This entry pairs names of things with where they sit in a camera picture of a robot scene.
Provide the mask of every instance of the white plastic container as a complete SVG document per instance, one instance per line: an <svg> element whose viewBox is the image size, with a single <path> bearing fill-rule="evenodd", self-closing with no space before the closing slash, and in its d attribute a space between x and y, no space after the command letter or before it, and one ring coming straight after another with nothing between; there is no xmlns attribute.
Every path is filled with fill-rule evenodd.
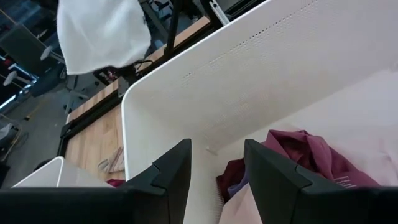
<svg viewBox="0 0 398 224"><path fill-rule="evenodd" d="M122 102L126 180L193 143L184 223L217 223L215 178L270 128L326 140L398 123L398 1L268 0L135 83Z"/></svg>
<svg viewBox="0 0 398 224"><path fill-rule="evenodd" d="M112 187L58 156L13 187Z"/></svg>

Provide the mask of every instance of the chair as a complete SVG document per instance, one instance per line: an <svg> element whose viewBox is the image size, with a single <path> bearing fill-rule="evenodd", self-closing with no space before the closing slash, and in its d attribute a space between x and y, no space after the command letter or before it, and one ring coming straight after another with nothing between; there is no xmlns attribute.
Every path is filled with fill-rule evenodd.
<svg viewBox="0 0 398 224"><path fill-rule="evenodd" d="M25 26L18 24L0 39L2 47L22 68L37 75L39 79L30 89L33 97L48 92L66 89L69 92L66 113L70 111L72 96L89 97L75 91L78 77L65 73L63 57L54 52L54 47L46 47Z"/></svg>

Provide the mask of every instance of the white cloth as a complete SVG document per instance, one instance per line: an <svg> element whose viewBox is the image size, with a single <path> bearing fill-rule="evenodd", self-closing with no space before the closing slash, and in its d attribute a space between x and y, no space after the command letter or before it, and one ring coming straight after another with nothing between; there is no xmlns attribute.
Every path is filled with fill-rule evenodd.
<svg viewBox="0 0 398 224"><path fill-rule="evenodd" d="M68 75L130 65L150 45L137 0L60 0L57 32Z"/></svg>

